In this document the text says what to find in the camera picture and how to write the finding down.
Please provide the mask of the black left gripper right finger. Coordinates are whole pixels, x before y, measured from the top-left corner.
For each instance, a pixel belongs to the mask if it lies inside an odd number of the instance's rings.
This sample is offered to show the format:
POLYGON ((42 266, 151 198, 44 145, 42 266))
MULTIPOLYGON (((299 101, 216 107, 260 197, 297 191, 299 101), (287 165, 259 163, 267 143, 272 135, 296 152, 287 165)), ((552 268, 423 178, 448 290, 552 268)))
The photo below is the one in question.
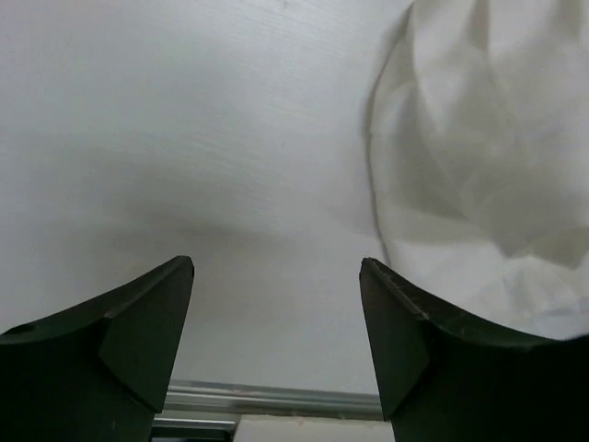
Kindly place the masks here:
POLYGON ((584 441, 588 340, 551 340, 490 322, 382 262, 360 270, 384 419, 394 438, 584 441))

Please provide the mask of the aluminium table edge rail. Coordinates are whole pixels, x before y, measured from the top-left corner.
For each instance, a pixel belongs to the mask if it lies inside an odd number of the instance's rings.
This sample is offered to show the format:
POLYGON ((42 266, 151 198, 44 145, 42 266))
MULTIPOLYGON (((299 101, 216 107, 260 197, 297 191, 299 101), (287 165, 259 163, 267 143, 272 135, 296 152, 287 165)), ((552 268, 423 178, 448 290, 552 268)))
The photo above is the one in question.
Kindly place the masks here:
POLYGON ((381 422, 376 395, 174 379, 152 441, 231 441, 247 415, 381 422))

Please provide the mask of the white pleated skirt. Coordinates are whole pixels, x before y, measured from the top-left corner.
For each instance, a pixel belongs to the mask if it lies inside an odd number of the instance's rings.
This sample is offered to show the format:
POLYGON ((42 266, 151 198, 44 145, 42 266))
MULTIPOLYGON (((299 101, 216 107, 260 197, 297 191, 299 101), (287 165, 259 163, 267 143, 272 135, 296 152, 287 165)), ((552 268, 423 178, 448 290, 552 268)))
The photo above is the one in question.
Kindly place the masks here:
POLYGON ((369 155, 396 272, 522 332, 588 332, 586 2, 412 2, 369 155))

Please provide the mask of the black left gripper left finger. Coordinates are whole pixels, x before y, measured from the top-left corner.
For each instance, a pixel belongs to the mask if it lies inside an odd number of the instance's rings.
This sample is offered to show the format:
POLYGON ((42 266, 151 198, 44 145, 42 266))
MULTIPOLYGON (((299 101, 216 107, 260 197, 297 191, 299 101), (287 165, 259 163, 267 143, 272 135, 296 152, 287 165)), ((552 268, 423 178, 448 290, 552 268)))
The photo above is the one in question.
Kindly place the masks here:
POLYGON ((1 335, 4 441, 147 441, 164 407, 191 300, 175 257, 1 335))

